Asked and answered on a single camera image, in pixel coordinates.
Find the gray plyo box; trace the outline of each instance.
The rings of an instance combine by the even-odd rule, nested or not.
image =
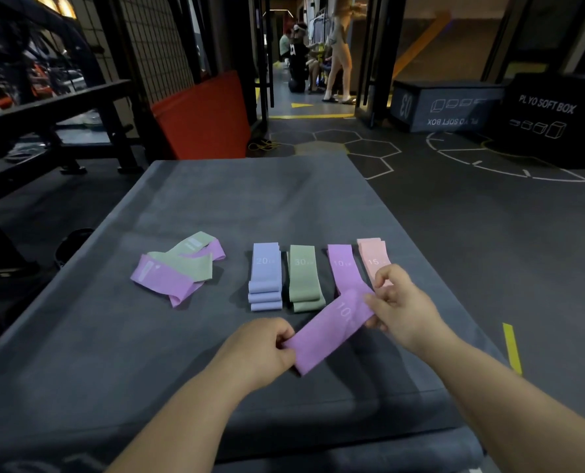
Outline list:
[[[476,81],[394,81],[390,112],[409,132],[478,131],[503,95],[500,85]]]
[[[177,309],[131,282],[142,253],[169,250],[199,230],[219,238],[227,257]],[[250,311],[254,242],[316,246],[331,302],[325,247],[369,237],[386,241],[389,258],[429,293],[457,334],[504,361],[346,156],[158,161],[0,339],[0,470],[78,473],[107,464],[238,326],[283,316],[301,328],[314,314],[289,306]],[[248,396],[227,425],[218,459],[369,442],[371,453],[337,456],[376,465],[375,451],[382,471],[399,471],[404,456],[394,453],[403,449],[384,441],[374,450],[376,440],[462,425],[429,367],[381,332],[361,329],[303,378],[286,373]],[[460,428],[449,438],[441,448],[439,439],[423,437],[410,470],[429,470],[430,457],[458,452],[457,470],[475,467],[476,438]]]

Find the gym floor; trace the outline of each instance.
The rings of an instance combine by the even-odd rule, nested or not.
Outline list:
[[[505,156],[478,137],[370,130],[355,118],[270,126],[281,146],[258,155],[350,157],[503,352],[503,323],[513,326],[525,378],[585,416],[585,171]],[[54,171],[0,201],[0,226],[44,267],[0,279],[0,310],[51,278],[60,240],[97,227],[138,179],[114,160],[84,165],[85,176]]]

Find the woman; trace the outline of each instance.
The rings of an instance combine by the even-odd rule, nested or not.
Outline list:
[[[328,87],[323,102],[338,102],[332,97],[332,87],[339,69],[343,68],[343,97],[341,103],[356,104],[356,99],[349,95],[349,83],[352,76],[352,56],[349,54],[346,38],[352,18],[364,18],[367,5],[352,0],[336,0],[332,14],[332,31],[328,37],[328,45],[332,47],[332,70],[328,76]]]

